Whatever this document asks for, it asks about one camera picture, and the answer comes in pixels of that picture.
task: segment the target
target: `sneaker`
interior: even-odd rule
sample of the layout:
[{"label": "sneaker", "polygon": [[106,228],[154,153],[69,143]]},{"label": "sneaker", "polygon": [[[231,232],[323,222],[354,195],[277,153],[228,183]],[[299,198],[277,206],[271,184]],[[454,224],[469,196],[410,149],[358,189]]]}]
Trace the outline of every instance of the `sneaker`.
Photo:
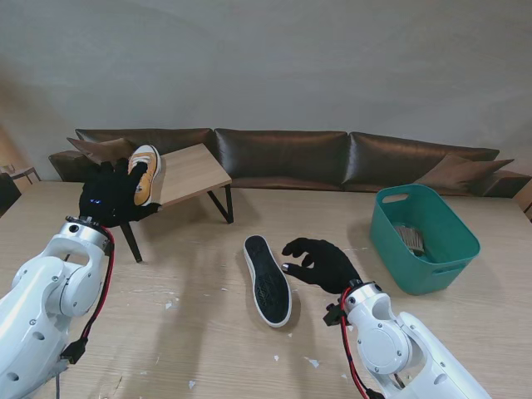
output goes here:
[{"label": "sneaker", "polygon": [[130,157],[127,173],[131,173],[139,162],[147,164],[148,170],[142,175],[139,185],[136,186],[135,205],[146,206],[151,203],[151,186],[160,171],[159,152],[153,145],[141,145]]},{"label": "sneaker", "polygon": [[282,327],[290,319],[292,294],[264,237],[252,235],[244,242],[244,257],[253,284],[255,305],[270,327]]}]

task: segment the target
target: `white wall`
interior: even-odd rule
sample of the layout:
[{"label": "white wall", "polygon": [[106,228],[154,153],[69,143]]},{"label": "white wall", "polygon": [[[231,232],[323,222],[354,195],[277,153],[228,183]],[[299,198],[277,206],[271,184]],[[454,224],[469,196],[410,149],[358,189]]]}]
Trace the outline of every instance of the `white wall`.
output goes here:
[{"label": "white wall", "polygon": [[0,121],[44,178],[73,129],[339,129],[532,173],[529,0],[2,0]]}]

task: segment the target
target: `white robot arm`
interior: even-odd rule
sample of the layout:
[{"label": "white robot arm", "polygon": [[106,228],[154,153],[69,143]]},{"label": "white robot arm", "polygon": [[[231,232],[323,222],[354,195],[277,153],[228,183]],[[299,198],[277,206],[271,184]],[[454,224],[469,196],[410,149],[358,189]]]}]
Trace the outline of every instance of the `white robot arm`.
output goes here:
[{"label": "white robot arm", "polygon": [[[0,300],[0,399],[31,398],[68,363],[77,362],[101,307],[80,340],[67,347],[70,323],[90,310],[104,275],[104,289],[108,288],[113,250],[107,230],[88,220],[67,218],[44,251],[18,270],[12,290]],[[82,255],[88,262],[62,259],[70,254]],[[106,254],[110,255],[107,274]]]},{"label": "white robot arm", "polygon": [[[357,327],[364,367],[390,399],[489,399],[488,393],[417,318],[396,317],[390,297],[375,283],[358,285],[345,297],[347,320]],[[392,376],[421,366],[404,385]]]}]

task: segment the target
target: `black metal table leg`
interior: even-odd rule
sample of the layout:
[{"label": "black metal table leg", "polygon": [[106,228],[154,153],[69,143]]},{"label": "black metal table leg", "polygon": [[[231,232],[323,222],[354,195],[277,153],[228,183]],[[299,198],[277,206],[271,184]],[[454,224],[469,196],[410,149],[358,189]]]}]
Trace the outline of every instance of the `black metal table leg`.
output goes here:
[{"label": "black metal table leg", "polygon": [[135,257],[136,262],[142,262],[142,256],[140,256],[140,250],[138,245],[136,244],[135,235],[133,235],[133,230],[131,230],[130,224],[121,224],[120,228],[122,229],[122,233],[124,233],[124,237],[126,237],[127,244],[130,246],[131,252]]},{"label": "black metal table leg", "polygon": [[212,191],[208,191],[207,194],[213,200],[214,204],[216,205],[216,208],[218,208],[219,212],[224,216],[227,223],[228,224],[233,223],[234,217],[233,217],[233,199],[231,198],[231,185],[225,186],[225,200],[227,202],[227,210],[224,209],[224,206],[218,201],[218,198],[216,198],[216,195],[214,195]]}]

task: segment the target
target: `yellow sneaker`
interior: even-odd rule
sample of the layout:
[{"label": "yellow sneaker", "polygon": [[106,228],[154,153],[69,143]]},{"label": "yellow sneaker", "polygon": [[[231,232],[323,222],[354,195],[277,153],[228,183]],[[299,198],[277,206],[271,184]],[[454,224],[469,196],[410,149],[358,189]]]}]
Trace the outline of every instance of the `yellow sneaker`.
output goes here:
[{"label": "yellow sneaker", "polygon": [[153,145],[141,145],[130,157],[127,173],[131,173],[139,162],[147,164],[148,170],[142,175],[139,185],[136,186],[135,205],[146,206],[151,203],[151,186],[160,171],[159,152]]}]

